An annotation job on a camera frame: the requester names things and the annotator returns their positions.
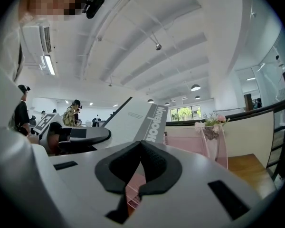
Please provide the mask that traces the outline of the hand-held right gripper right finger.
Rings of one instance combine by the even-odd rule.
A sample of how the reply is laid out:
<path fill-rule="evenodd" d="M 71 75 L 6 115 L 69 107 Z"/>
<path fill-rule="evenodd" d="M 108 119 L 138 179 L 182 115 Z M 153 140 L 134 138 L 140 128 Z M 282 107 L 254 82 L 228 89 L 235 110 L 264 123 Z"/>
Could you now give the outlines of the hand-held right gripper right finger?
<path fill-rule="evenodd" d="M 129 228 L 236 228 L 260 202 L 245 181 L 197 153 L 142 141 L 164 173 L 140 187 L 141 202 Z"/>

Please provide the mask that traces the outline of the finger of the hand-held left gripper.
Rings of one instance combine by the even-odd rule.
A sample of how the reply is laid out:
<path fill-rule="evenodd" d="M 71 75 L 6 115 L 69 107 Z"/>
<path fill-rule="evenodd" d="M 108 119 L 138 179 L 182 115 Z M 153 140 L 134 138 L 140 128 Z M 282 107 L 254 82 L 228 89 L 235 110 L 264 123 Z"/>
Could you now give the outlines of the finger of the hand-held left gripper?
<path fill-rule="evenodd" d="M 70 141 L 86 146 L 102 143 L 111 138 L 111 131 L 105 127 L 74 127 L 70 132 Z"/>

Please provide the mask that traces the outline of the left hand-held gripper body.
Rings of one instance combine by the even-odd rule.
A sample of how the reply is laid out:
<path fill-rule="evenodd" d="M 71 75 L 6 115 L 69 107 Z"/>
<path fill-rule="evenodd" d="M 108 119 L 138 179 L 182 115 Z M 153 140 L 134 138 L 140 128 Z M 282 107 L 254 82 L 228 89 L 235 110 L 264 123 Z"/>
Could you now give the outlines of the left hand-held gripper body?
<path fill-rule="evenodd" d="M 42 146 L 48 155 L 65 155 L 95 151 L 93 145 L 75 144 L 70 141 L 74 127 L 65 126 L 59 114 L 46 114 L 33 128 L 33 144 Z"/>

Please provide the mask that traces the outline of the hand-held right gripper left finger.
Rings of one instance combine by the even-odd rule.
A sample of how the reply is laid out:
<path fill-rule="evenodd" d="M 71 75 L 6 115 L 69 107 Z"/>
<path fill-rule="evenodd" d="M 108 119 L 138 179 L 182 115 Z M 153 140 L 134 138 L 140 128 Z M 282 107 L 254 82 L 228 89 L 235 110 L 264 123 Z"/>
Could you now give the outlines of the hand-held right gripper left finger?
<path fill-rule="evenodd" d="M 139 211 L 128 214 L 126 185 L 140 162 L 140 142 L 79 154 L 52 156 L 53 198 L 67 228 L 140 228 Z"/>

